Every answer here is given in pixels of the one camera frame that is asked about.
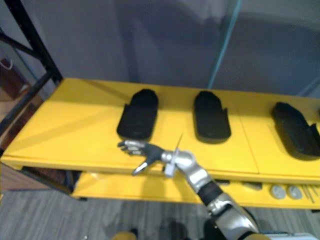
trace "yellow shelf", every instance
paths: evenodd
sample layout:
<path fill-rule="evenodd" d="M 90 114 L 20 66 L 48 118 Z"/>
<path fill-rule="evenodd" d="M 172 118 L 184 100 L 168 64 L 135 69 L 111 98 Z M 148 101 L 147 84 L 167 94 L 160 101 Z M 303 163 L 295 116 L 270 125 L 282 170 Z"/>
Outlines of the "yellow shelf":
<path fill-rule="evenodd" d="M 130 173 L 143 159 L 116 146 L 124 104 L 143 88 L 159 98 L 151 143 L 193 152 L 199 164 L 219 179 L 279 183 L 320 183 L 320 160 L 289 156 L 274 133 L 270 111 L 278 101 L 292 103 L 310 123 L 319 123 L 320 100 L 213 90 L 228 108 L 231 137 L 206 144 L 195 137 L 192 106 L 201 89 L 66 78 L 4 152 L 8 165 Z M 161 174 L 155 164 L 150 174 Z"/>
<path fill-rule="evenodd" d="M 270 183 L 264 183 L 262 190 L 254 190 L 239 181 L 231 181 L 230 185 L 221 186 L 221 188 L 244 207 L 320 209 L 320 198 L 310 186 L 308 186 L 308 191 L 312 195 L 314 203 L 311 199 L 306 198 L 300 185 L 298 187 L 303 198 L 299 200 L 291 199 L 288 195 L 281 200 L 275 199 L 270 194 L 271 186 Z M 320 195 L 320 188 L 316 187 L 315 190 Z M 201 203 L 183 178 L 170 179 L 154 175 L 131 176 L 128 174 L 83 172 L 72 196 Z"/>

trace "robotic hand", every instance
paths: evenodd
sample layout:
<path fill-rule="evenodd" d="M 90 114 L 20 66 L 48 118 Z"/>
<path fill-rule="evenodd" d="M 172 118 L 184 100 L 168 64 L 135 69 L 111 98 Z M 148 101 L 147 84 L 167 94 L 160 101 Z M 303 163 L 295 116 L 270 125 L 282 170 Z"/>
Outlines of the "robotic hand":
<path fill-rule="evenodd" d="M 146 156 L 146 160 L 132 172 L 132 175 L 141 173 L 155 161 L 165 164 L 166 177 L 173 177 L 176 169 L 180 170 L 228 240 L 269 239 L 258 234 L 258 227 L 251 216 L 221 190 L 208 172 L 197 163 L 191 152 L 179 151 L 178 148 L 175 151 L 163 150 L 156 145 L 136 140 L 122 141 L 118 147 L 130 155 Z"/>

